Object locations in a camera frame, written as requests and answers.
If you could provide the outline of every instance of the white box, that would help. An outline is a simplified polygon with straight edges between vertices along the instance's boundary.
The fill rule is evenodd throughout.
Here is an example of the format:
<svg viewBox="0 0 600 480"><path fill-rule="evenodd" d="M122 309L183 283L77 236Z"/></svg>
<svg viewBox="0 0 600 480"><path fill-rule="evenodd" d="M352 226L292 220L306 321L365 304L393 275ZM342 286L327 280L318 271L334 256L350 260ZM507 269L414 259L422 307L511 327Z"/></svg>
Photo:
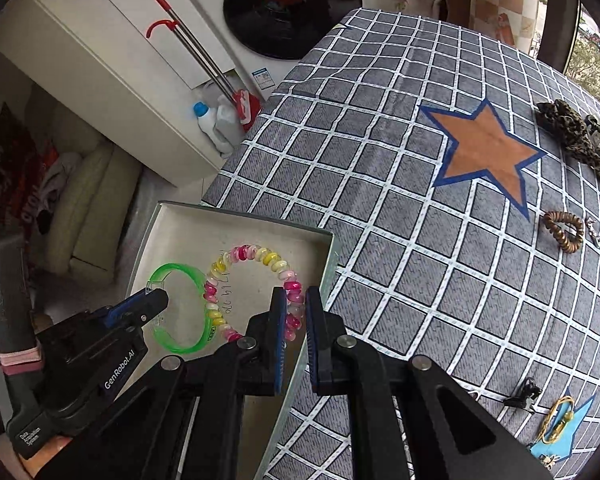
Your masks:
<svg viewBox="0 0 600 480"><path fill-rule="evenodd" d="M303 289L319 285L326 300L338 261L332 233L283 220L175 202L158 204L144 235L127 295L145 288L151 274L163 264L189 264L206 273L221 252L244 244L257 244L280 253L298 273ZM181 273L174 272L165 279L165 289L170 295L170 305L165 313L173 321L171 335L178 338L190 333L190 340L195 342L202 332L202 307L197 298L192 298L190 303L186 300L189 294L195 294L195 289L186 276L178 274ZM227 280L221 283L224 288L219 287L219 304L224 308L227 322L244 333L252 315L269 309L272 288L280 286L281 282L268 267L254 260L232 266ZM155 341L152 323L144 327L144 341L148 352L127 387L170 354ZM211 354L223 343L222 338L216 337L200 352L182 357L190 360ZM303 321L298 337L285 350L282 394L245 398L237 480L260 479L264 475L305 367Z"/></svg>

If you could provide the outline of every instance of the label sticker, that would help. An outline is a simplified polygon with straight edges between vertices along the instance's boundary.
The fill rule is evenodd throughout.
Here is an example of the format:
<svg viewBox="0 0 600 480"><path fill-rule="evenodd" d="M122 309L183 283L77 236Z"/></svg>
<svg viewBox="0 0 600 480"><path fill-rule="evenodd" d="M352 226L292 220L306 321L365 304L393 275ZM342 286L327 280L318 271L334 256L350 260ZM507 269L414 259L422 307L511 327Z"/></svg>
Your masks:
<svg viewBox="0 0 600 480"><path fill-rule="evenodd" d="M261 68L260 70L251 72L251 75L253 75L256 83L258 83L260 90L266 90L267 88L271 88L272 86L276 85L271 78L271 74L269 74L269 70L266 68Z"/></svg>
<svg viewBox="0 0 600 480"><path fill-rule="evenodd" d="M33 446L33 443L39 439L39 433L42 430L42 428L36 428L35 430L31 431L29 433L29 431L23 431L21 434L19 434L18 436L24 441L25 444L27 444L27 446Z"/></svg>
<svg viewBox="0 0 600 480"><path fill-rule="evenodd" d="M122 370L124 370L126 366L133 360L134 355L136 355L136 352L134 352L134 349L132 348L131 350L129 350L128 356L126 356L125 359L122 362L120 362L118 368L115 368L113 370L113 373L109 380L104 383L104 387L106 390L109 390L110 387L113 386L113 383L116 382L118 376L122 374Z"/></svg>

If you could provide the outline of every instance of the white cabinet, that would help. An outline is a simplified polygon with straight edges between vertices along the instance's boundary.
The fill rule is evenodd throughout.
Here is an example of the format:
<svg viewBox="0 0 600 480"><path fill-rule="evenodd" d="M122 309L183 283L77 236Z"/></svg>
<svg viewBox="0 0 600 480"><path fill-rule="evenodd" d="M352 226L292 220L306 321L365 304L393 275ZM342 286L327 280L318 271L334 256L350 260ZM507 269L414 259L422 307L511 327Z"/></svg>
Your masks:
<svg viewBox="0 0 600 480"><path fill-rule="evenodd" d="M147 28L153 22L168 18L167 13L162 10L155 0L110 1L141 34L145 34ZM226 72L234 68L234 63L226 50L209 29L193 3L190 0L167 1L184 23L186 23L187 27L193 31L200 43L212 55L220 69ZM191 54L184 49L168 28L157 27L148 41L190 88L195 88L209 79Z"/></svg>
<svg viewBox="0 0 600 480"><path fill-rule="evenodd" d="M197 91L111 0L11 0L0 14L0 52L171 183L222 166L192 113Z"/></svg>

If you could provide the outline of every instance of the washing machine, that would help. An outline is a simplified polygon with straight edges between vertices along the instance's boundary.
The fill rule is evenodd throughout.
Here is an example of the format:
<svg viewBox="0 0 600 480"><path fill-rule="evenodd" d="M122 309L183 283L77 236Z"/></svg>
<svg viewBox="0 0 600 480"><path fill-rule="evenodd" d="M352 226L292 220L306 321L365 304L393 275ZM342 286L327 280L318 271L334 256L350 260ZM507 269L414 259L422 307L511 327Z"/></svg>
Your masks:
<svg viewBox="0 0 600 480"><path fill-rule="evenodd" d="M391 0L193 0L264 99L299 59L358 7L392 9Z"/></svg>

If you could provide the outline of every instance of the table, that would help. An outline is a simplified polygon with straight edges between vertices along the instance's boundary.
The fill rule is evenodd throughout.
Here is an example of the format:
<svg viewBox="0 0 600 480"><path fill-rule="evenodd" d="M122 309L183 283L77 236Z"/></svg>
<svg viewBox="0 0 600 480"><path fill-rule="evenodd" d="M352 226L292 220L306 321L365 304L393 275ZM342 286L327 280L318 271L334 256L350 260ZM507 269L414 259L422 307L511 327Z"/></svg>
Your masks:
<svg viewBox="0 0 600 480"><path fill-rule="evenodd" d="M420 106L473 112L488 98L516 136L547 152L522 170L530 220L487 179L433 187L449 141ZM592 170L562 160L532 103L600 104L544 64L469 30L359 9L280 83L207 191L212 206L336 233L326 309L385 354L435 359L521 442L568 387L594 396L556 478L600 442L600 250L571 256L539 216L600 225ZM541 413L505 408L527 376ZM352 478L346 401L318 399L305 374L268 476Z"/></svg>

